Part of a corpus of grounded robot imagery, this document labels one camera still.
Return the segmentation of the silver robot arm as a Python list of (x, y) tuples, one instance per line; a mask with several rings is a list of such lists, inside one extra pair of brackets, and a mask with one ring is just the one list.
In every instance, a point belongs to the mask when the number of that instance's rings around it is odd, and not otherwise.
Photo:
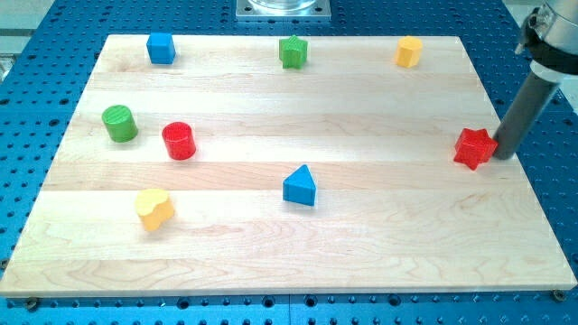
[(520, 27), (516, 54), (528, 49), (530, 69), (539, 78), (561, 83), (577, 75), (577, 0), (545, 0)]

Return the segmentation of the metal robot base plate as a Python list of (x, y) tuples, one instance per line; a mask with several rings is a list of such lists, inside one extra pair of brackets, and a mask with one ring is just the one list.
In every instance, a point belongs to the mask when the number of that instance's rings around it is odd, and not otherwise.
[(288, 21), (331, 19), (330, 0), (237, 0), (238, 21)]

